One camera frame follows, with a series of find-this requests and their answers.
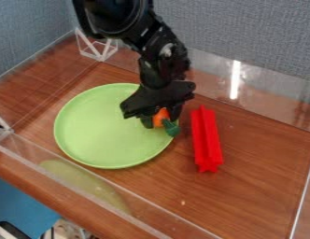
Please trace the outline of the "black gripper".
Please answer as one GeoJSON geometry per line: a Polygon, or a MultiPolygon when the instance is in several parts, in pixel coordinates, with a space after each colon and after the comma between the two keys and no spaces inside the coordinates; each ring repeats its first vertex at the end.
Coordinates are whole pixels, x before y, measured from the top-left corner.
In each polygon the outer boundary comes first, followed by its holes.
{"type": "Polygon", "coordinates": [[[153,128],[152,116],[159,109],[165,107],[169,120],[176,121],[183,112],[184,102],[193,98],[196,85],[184,80],[184,74],[177,75],[161,87],[149,86],[159,77],[147,66],[145,61],[139,61],[140,80],[137,90],[120,103],[120,109],[125,119],[136,117],[147,129],[153,128]]]}

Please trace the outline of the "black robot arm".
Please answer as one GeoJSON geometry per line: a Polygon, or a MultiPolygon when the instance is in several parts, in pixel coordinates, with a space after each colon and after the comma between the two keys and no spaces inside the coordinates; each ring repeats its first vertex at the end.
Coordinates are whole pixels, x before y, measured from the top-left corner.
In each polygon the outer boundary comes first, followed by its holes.
{"type": "Polygon", "coordinates": [[[164,109],[176,120],[196,85],[185,79],[189,59],[184,43],[163,18],[152,0],[71,0],[85,36],[121,40],[139,53],[140,85],[120,103],[124,117],[137,118],[147,129],[164,109]]]}

